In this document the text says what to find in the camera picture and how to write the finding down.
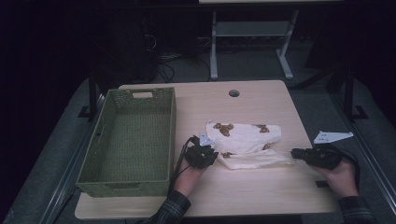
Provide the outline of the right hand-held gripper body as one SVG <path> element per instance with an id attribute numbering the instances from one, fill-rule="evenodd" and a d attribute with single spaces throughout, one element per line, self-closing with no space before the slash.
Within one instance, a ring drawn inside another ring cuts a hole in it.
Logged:
<path id="1" fill-rule="evenodd" d="M 354 158 L 346 154 L 345 151 L 332 145 L 334 142 L 353 136 L 353 133 L 320 131 L 314 139 L 314 147 L 304 150 L 303 160 L 308 165 L 328 170 L 335 169 L 342 159 L 354 161 Z"/>

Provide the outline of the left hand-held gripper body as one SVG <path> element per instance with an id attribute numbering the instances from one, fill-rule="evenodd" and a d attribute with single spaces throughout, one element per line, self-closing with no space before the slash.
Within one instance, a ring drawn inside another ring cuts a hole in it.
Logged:
<path id="1" fill-rule="evenodd" d="M 214 141 L 205 132 L 200 131 L 195 136 L 200 139 L 200 144 L 195 145 L 191 138 L 187 141 L 185 145 L 185 160 L 191 167 L 202 170 L 212 165 L 218 158 L 219 153 L 212 147 Z"/>

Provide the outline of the white bear-print cloth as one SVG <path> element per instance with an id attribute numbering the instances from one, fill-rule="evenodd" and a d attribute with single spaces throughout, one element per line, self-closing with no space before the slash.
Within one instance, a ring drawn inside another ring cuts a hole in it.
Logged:
<path id="1" fill-rule="evenodd" d="M 274 150 L 281 141 L 277 125 L 208 122 L 205 131 L 219 153 L 218 161 L 230 170 L 293 165 L 295 160 Z"/>

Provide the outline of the green woven basket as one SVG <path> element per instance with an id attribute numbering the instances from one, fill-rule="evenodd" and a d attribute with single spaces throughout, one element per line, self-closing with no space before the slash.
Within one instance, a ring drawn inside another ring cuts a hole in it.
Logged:
<path id="1" fill-rule="evenodd" d="M 164 196 L 175 157 L 173 88 L 110 90 L 77 186 L 92 197 Z"/>

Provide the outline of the person's left hand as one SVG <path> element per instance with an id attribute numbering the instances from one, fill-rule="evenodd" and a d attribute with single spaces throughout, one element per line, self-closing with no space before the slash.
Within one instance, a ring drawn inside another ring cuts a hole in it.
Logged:
<path id="1" fill-rule="evenodd" d="M 175 182 L 174 190 L 189 198 L 195 187 L 198 185 L 205 170 L 192 168 L 187 161 L 183 160 L 180 166 L 180 171 L 181 173 Z"/>

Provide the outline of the person's right hand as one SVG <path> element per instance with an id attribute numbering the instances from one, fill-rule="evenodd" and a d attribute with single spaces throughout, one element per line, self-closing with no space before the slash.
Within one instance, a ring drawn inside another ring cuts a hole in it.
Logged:
<path id="1" fill-rule="evenodd" d="M 342 159 L 333 170 L 311 166 L 313 170 L 323 175 L 330 188 L 341 198 L 359 196 L 355 181 L 355 168 L 353 164 Z"/>

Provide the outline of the black metal stand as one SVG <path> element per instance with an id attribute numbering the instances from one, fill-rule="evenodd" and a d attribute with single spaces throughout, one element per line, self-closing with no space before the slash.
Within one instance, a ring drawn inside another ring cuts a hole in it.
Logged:
<path id="1" fill-rule="evenodd" d="M 97 85 L 96 85 L 96 78 L 95 78 L 95 73 L 94 71 L 91 71 L 88 77 L 88 86 L 89 86 L 89 104 L 84 105 L 79 113 L 78 117 L 79 118 L 85 118 L 88 121 L 93 121 L 97 111 L 98 111 L 98 106 L 97 106 Z"/>
<path id="2" fill-rule="evenodd" d="M 354 122 L 356 119 L 368 119 L 368 115 L 361 105 L 355 105 L 354 99 L 354 73 L 350 67 L 347 69 L 344 95 L 344 113 L 349 121 Z"/>

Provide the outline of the white metal stand frame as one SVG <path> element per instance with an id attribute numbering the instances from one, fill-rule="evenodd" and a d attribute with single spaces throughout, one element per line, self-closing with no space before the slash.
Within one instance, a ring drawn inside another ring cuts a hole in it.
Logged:
<path id="1" fill-rule="evenodd" d="M 286 58 L 287 49 L 294 31 L 299 10 L 294 10 L 288 21 L 218 21 L 217 12 L 212 13 L 210 79 L 219 77 L 217 60 L 218 37 L 283 37 L 284 43 L 276 50 L 276 56 L 286 79 L 293 79 L 289 63 Z"/>

